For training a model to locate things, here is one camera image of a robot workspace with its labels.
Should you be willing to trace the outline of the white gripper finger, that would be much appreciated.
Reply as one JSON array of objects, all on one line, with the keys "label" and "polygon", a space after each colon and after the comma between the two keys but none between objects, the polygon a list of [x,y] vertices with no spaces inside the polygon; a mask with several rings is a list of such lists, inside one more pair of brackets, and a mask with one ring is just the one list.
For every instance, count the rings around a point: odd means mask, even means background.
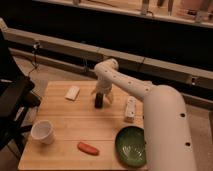
[{"label": "white gripper finger", "polygon": [[113,100],[114,100],[113,92],[107,93],[107,94],[105,95],[105,97],[107,98],[107,100],[108,100],[108,102],[109,102],[110,104],[113,103]]},{"label": "white gripper finger", "polygon": [[92,90],[92,92],[91,92],[91,95],[96,94],[96,93],[97,93],[97,89],[94,88],[94,89]]}]

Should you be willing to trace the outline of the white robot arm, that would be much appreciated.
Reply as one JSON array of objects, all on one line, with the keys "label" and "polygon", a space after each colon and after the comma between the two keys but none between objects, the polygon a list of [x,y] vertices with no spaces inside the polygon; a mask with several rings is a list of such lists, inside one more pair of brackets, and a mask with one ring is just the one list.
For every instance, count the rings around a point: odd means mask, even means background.
[{"label": "white robot arm", "polygon": [[175,88],[122,74],[115,59],[96,64],[94,72],[96,92],[108,94],[115,84],[143,103],[149,171],[197,171],[186,104]]}]

